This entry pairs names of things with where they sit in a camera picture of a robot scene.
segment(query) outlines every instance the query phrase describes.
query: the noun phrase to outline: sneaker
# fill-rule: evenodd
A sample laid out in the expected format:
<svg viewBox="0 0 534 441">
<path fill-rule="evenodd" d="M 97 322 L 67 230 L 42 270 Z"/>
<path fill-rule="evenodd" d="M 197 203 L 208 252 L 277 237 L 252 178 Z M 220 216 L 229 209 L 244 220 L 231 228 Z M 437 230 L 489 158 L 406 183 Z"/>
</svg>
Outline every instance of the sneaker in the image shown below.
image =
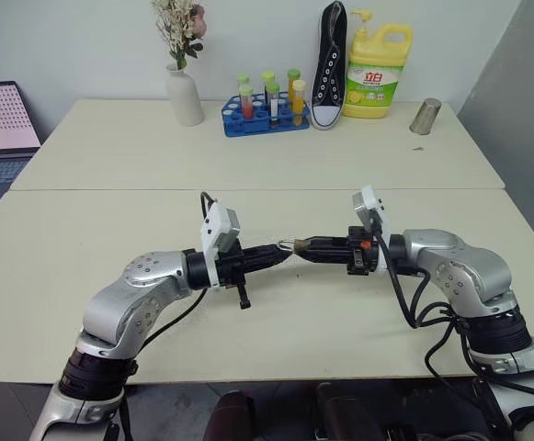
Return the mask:
<svg viewBox="0 0 534 441">
<path fill-rule="evenodd" d="M 320 17 L 320 55 L 312 86 L 312 123 L 330 129 L 340 116 L 346 90 L 347 12 L 342 2 Z"/>
</svg>

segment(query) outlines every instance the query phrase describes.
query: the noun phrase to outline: metal cup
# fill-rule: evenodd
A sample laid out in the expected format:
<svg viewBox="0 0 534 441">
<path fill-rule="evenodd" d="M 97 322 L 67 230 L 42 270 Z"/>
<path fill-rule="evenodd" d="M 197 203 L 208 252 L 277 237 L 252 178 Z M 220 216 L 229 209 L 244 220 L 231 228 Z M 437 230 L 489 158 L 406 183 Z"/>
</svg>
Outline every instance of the metal cup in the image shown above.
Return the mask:
<svg viewBox="0 0 534 441">
<path fill-rule="evenodd" d="M 440 110 L 442 103 L 439 99 L 435 98 L 426 98 L 420 106 L 420 109 L 415 115 L 414 121 L 410 124 L 410 130 L 413 133 L 419 135 L 427 135 L 432 129 L 432 124 Z"/>
</svg>

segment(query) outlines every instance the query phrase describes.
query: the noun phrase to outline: test tube rack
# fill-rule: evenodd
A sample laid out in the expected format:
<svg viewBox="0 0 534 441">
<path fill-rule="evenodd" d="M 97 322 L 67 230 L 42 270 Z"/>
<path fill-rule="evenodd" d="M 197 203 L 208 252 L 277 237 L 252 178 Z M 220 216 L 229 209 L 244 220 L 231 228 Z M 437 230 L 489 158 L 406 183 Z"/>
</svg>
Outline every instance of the test tube rack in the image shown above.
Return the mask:
<svg viewBox="0 0 534 441">
<path fill-rule="evenodd" d="M 253 117 L 245 118 L 242 114 L 242 106 L 238 95 L 232 96 L 222 107 L 223 131 L 227 137 L 262 135 L 264 133 L 276 133 L 278 131 L 304 130 L 310 127 L 307 117 L 310 110 L 303 103 L 303 112 L 293 113 L 287 92 L 278 95 L 277 125 L 271 125 L 268 115 L 267 104 L 264 94 L 252 95 Z M 293 118 L 301 117 L 301 124 L 296 126 Z"/>
</svg>

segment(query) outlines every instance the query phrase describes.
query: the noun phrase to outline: detergent bottle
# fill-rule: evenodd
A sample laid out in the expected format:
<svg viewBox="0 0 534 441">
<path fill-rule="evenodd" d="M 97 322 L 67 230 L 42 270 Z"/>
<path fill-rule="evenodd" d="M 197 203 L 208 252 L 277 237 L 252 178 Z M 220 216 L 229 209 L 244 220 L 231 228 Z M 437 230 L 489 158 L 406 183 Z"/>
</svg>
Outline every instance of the detergent bottle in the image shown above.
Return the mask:
<svg viewBox="0 0 534 441">
<path fill-rule="evenodd" d="M 389 111 L 412 46 L 412 29 L 390 23 L 369 38 L 365 27 L 372 12 L 358 9 L 351 14 L 360 16 L 362 28 L 355 33 L 350 48 L 343 114 L 354 118 L 383 118 Z M 402 34 L 403 41 L 388 41 L 390 34 Z"/>
</svg>

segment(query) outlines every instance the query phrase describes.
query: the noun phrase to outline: table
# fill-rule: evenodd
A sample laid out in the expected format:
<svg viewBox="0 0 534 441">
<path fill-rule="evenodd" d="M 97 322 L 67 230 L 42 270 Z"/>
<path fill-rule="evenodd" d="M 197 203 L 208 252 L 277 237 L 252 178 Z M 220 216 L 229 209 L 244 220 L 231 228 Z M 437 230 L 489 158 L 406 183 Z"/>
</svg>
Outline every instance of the table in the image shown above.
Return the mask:
<svg viewBox="0 0 534 441">
<path fill-rule="evenodd" d="M 168 101 L 80 100 L 13 185 L 35 189 L 502 188 L 448 104 L 432 132 L 409 131 L 419 105 L 385 119 L 226 138 L 222 103 L 203 103 L 195 128 Z"/>
<path fill-rule="evenodd" d="M 499 253 L 534 335 L 534 233 L 503 190 L 380 190 L 393 230 L 440 228 Z M 236 209 L 243 246 L 358 225 L 349 190 L 212 192 Z M 52 382 L 89 299 L 134 256 L 199 249 L 196 191 L 14 191 L 0 202 L 0 380 Z M 443 330 L 411 330 L 387 277 L 290 258 L 251 274 L 252 308 L 211 292 L 139 356 L 131 382 L 428 376 L 423 354 Z M 418 279 L 403 277 L 408 298 Z M 197 297 L 169 306 L 158 324 Z M 421 304 L 442 300 L 428 287 Z M 452 338 L 438 371 L 468 374 Z"/>
</svg>

